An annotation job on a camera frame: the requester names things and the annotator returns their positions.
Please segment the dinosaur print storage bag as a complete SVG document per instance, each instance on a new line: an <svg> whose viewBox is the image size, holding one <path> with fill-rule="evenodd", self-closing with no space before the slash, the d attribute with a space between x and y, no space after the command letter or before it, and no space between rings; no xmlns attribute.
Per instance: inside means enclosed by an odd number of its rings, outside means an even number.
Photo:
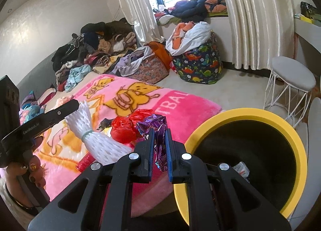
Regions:
<svg viewBox="0 0 321 231"><path fill-rule="evenodd" d="M221 79L222 61L211 31L207 42L179 56L173 56L173 65L179 77L189 83L215 84Z"/></svg>

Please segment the green patterned box on desk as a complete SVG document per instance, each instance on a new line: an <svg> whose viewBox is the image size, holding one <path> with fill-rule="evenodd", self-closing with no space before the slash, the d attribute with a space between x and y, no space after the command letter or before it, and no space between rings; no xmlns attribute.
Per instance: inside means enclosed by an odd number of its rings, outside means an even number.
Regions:
<svg viewBox="0 0 321 231"><path fill-rule="evenodd" d="M309 19L313 19L313 20L317 20L317 21L321 21L321 14L320 11L314 7L313 5L301 1L300 3L300 10L301 10L301 14Z"/></svg>

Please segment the white desk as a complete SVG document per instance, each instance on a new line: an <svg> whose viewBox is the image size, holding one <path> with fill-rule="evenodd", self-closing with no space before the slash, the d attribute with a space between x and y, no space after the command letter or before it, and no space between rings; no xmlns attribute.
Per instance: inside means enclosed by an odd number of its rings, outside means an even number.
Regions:
<svg viewBox="0 0 321 231"><path fill-rule="evenodd" d="M295 33L321 53L321 27L300 19L294 19Z"/></svg>

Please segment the white foam fruit net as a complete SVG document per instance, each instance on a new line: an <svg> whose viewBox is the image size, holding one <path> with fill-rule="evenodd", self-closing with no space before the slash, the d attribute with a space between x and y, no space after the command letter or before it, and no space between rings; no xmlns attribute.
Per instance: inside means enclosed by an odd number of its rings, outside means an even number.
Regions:
<svg viewBox="0 0 321 231"><path fill-rule="evenodd" d="M74 135L81 139L89 153L103 166L115 163L121 157L132 153L132 148L94 131L86 101L80 102L78 109L68 115L65 121Z"/></svg>

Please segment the cream curtain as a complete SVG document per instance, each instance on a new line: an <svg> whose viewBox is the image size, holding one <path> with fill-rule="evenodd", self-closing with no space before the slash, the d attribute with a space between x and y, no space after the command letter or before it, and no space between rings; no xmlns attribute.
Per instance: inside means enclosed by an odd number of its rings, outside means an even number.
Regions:
<svg viewBox="0 0 321 231"><path fill-rule="evenodd" d="M271 67L277 56L294 54L292 0L225 0L237 69Z"/></svg>
<svg viewBox="0 0 321 231"><path fill-rule="evenodd" d="M134 27L140 44L163 42L149 0L119 0L126 20Z"/></svg>

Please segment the red plastic bag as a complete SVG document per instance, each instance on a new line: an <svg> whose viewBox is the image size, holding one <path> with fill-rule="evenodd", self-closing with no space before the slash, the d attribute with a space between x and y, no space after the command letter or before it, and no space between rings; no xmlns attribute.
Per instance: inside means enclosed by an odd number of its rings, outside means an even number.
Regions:
<svg viewBox="0 0 321 231"><path fill-rule="evenodd" d="M152 114L152 109L138 109L129 116L117 116L112 122L112 138L124 145L135 146L137 140L142 138L136 129L137 123L144 121Z"/></svg>

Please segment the clothes pile on windowsill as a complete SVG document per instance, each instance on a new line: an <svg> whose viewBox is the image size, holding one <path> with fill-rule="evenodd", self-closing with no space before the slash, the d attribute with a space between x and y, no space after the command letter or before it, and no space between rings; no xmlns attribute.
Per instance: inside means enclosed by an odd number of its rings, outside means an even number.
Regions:
<svg viewBox="0 0 321 231"><path fill-rule="evenodd" d="M200 22L205 18L222 16L228 16L225 0L182 0L168 9L154 10L154 17L160 26L169 23Z"/></svg>

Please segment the pile of clothes on bed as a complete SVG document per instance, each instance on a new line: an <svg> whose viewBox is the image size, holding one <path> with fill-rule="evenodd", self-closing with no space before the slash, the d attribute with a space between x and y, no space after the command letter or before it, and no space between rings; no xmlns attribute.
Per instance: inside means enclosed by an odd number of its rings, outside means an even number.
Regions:
<svg viewBox="0 0 321 231"><path fill-rule="evenodd" d="M125 18L86 24L53 54L57 90L71 91L91 71L110 73L137 46L137 34Z"/></svg>

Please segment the left cream curtain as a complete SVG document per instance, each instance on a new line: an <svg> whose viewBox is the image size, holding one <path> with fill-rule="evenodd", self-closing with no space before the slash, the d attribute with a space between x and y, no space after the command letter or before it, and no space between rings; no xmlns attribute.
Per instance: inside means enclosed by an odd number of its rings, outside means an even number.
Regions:
<svg viewBox="0 0 321 231"><path fill-rule="evenodd" d="M163 42L149 0L119 0L126 20L134 27L140 44Z"/></svg>

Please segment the pink cartoon blanket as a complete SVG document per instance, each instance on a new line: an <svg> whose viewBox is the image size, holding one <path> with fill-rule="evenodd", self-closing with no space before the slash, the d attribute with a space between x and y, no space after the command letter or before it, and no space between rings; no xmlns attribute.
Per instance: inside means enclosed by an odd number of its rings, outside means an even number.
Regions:
<svg viewBox="0 0 321 231"><path fill-rule="evenodd" d="M87 101L93 128L104 118L128 116L137 109L164 115L175 141L185 143L203 122L219 114L222 107L205 98L150 85L130 78L100 75L72 94ZM87 154L84 143L61 121L44 133L36 151L45 170L46 192L54 199L80 172L76 166Z"/></svg>

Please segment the white round stool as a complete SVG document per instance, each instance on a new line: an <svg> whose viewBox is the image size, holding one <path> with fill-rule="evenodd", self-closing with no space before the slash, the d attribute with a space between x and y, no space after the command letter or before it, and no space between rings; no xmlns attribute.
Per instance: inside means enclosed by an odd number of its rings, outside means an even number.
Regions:
<svg viewBox="0 0 321 231"><path fill-rule="evenodd" d="M315 86L314 74L305 65L289 57L274 57L263 109L282 108L284 119L295 128L308 110Z"/></svg>

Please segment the yellow rimmed black trash bin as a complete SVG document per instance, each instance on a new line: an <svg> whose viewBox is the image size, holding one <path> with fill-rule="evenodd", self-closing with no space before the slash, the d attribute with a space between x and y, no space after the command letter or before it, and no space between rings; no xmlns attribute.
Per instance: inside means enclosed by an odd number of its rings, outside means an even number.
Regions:
<svg viewBox="0 0 321 231"><path fill-rule="evenodd" d="M184 143L207 167L226 163L288 221L304 191L307 159L295 129L266 110L238 108L200 125ZM177 206L189 225L187 184L174 184Z"/></svg>

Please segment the purple foil wrapper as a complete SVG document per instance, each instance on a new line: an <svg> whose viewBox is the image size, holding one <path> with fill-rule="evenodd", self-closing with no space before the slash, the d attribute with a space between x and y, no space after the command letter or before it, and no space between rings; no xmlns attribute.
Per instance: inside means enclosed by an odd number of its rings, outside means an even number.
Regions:
<svg viewBox="0 0 321 231"><path fill-rule="evenodd" d="M165 144L165 132L168 128L166 117L160 114L152 114L140 121L136 129L140 135L147 140L150 129L154 130L154 152L156 154L155 164L161 172L168 170L167 151Z"/></svg>

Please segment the right cream curtain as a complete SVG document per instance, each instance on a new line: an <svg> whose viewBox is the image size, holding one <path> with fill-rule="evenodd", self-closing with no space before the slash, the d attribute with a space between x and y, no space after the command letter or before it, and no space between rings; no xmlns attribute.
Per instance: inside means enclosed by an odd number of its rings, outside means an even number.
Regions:
<svg viewBox="0 0 321 231"><path fill-rule="evenodd" d="M225 0L237 69L271 67L277 56L294 54L292 0Z"/></svg>

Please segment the floral fabric basket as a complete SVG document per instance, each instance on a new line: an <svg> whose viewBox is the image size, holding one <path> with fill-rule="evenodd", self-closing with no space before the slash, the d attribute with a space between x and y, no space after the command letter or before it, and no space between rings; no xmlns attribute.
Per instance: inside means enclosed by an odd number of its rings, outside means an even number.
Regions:
<svg viewBox="0 0 321 231"><path fill-rule="evenodd" d="M129 78L148 84L156 84L168 75L169 71L164 63L156 55L153 55L143 60L139 69Z"/></svg>

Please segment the white grey chair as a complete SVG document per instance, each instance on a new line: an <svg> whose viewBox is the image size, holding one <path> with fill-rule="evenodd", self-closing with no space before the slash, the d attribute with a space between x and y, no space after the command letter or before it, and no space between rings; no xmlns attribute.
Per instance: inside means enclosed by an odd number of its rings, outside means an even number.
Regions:
<svg viewBox="0 0 321 231"><path fill-rule="evenodd" d="M320 195L320 98L313 99L307 123L298 124L296 132L306 151L307 179L301 199L289 217L292 230L296 230L307 219Z"/></svg>

